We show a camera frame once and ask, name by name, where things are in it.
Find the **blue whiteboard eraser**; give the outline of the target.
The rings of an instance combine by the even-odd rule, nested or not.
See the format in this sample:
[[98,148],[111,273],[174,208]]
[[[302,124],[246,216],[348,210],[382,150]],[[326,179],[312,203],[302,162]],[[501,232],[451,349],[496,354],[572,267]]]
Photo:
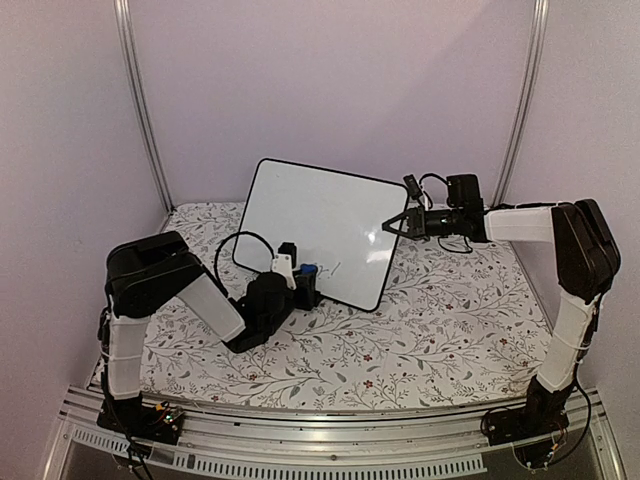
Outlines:
[[315,277],[318,273],[318,267],[315,264],[301,264],[298,270],[299,276]]

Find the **small black-framed whiteboard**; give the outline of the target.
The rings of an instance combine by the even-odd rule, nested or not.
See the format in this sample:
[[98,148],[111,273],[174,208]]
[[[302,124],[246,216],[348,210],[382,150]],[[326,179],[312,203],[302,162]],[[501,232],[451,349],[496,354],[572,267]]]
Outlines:
[[262,272],[263,245],[297,247],[300,264],[318,267],[317,288],[330,300],[373,312],[381,304],[397,236],[382,223],[408,204],[388,180],[284,160],[258,162],[240,221],[234,263]]

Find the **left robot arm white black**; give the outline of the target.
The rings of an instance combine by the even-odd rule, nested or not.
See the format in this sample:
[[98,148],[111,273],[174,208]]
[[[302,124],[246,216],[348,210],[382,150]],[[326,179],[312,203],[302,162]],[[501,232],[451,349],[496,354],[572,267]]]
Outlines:
[[128,434],[148,426],[140,369],[150,318],[177,298],[209,326],[233,353],[266,343],[294,310],[311,311],[322,300],[319,269],[298,264],[297,247],[269,247],[270,267],[235,299],[217,265],[207,267],[186,240],[169,231],[122,244],[106,260],[107,305],[100,319],[104,370],[101,379],[111,419]]

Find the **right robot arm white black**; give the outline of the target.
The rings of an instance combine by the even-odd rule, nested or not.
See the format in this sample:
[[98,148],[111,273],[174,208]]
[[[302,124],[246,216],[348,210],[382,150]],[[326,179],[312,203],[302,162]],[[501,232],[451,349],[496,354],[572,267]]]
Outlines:
[[474,174],[444,178],[446,208],[423,204],[383,222],[400,237],[421,240],[458,235],[468,242],[537,242],[554,247],[560,307],[545,360],[530,381],[517,427],[537,436],[576,387],[580,360],[597,330],[604,295],[621,266],[621,255],[599,204],[593,199],[489,208]]

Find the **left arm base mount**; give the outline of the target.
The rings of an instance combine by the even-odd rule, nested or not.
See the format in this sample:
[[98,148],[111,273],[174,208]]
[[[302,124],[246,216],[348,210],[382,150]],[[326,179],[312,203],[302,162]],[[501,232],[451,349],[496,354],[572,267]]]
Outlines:
[[177,445],[184,420],[184,410],[167,401],[147,406],[143,404],[141,394],[125,400],[106,395],[97,425],[132,438]]

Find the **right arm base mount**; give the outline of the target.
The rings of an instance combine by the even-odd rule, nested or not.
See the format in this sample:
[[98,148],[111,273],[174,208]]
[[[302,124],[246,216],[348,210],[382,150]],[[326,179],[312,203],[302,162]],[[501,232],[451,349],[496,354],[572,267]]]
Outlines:
[[547,467],[569,426],[565,404],[573,387],[549,392],[536,379],[528,387],[526,402],[518,408],[492,408],[481,419],[480,431],[491,446],[546,436],[540,442],[514,449],[516,460],[529,469]]

